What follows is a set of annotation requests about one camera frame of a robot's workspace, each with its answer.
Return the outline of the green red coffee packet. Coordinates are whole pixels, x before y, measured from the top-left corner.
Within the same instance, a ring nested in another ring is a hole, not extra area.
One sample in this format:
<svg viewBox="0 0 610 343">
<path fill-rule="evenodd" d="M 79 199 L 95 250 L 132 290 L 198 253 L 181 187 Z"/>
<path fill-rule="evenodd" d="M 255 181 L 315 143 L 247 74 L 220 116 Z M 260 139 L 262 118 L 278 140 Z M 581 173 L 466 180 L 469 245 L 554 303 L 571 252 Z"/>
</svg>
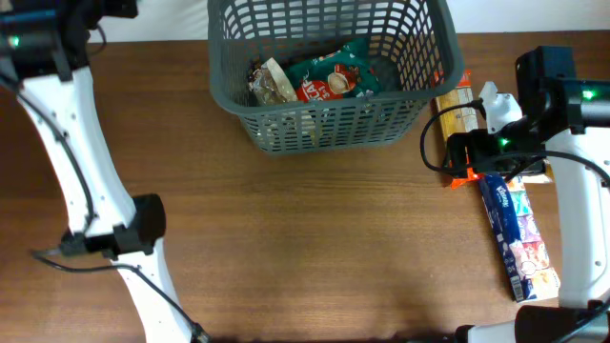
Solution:
<svg viewBox="0 0 610 343">
<path fill-rule="evenodd" d="M 352 40 L 330 54 L 294 64 L 286 75 L 297 99 L 305 103 L 367 97 L 382 91 L 365 38 Z"/>
</svg>

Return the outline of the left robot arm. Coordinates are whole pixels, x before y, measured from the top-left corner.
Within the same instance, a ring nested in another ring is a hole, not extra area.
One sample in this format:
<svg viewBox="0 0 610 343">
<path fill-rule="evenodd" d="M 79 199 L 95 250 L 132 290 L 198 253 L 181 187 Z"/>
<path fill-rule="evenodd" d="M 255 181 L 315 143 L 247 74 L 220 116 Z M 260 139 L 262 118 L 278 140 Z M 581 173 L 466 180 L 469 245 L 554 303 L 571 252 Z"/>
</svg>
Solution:
<svg viewBox="0 0 610 343">
<path fill-rule="evenodd" d="M 14 94 L 43 142 L 68 212 L 57 247 L 32 252 L 41 263 L 99 253 L 118 272 L 149 342 L 207 342 L 181 307 L 164 253 L 166 213 L 159 195 L 131 196 L 112 162 L 93 92 L 90 33 L 104 17 L 132 19 L 132 0 L 4 1 L 1 85 Z"/>
</svg>

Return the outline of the beige brown snack bag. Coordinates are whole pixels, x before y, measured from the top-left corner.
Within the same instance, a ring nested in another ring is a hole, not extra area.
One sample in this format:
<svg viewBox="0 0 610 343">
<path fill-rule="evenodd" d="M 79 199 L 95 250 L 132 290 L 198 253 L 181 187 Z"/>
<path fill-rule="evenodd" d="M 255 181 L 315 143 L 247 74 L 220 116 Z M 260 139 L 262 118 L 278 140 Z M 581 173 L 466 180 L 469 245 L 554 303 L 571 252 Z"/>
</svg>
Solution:
<svg viewBox="0 0 610 343">
<path fill-rule="evenodd" d="M 297 101 L 291 81 L 274 58 L 254 66 L 248 78 L 248 89 L 259 106 L 275 106 Z"/>
</svg>

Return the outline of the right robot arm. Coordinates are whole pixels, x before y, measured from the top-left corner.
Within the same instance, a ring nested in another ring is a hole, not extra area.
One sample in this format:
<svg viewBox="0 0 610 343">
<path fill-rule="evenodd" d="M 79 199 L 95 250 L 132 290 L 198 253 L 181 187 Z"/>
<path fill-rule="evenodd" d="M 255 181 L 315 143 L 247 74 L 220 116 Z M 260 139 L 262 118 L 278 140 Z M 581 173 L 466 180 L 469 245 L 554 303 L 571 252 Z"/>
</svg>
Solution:
<svg viewBox="0 0 610 343">
<path fill-rule="evenodd" d="M 562 283 L 556 307 L 525 305 L 515 319 L 462 326 L 458 342 L 606 342 L 609 339 L 609 84 L 579 79 L 567 47 L 516 61 L 518 94 L 487 83 L 469 107 L 484 129 L 453 133 L 437 167 L 510 180 L 548 161 L 559 202 Z"/>
</svg>

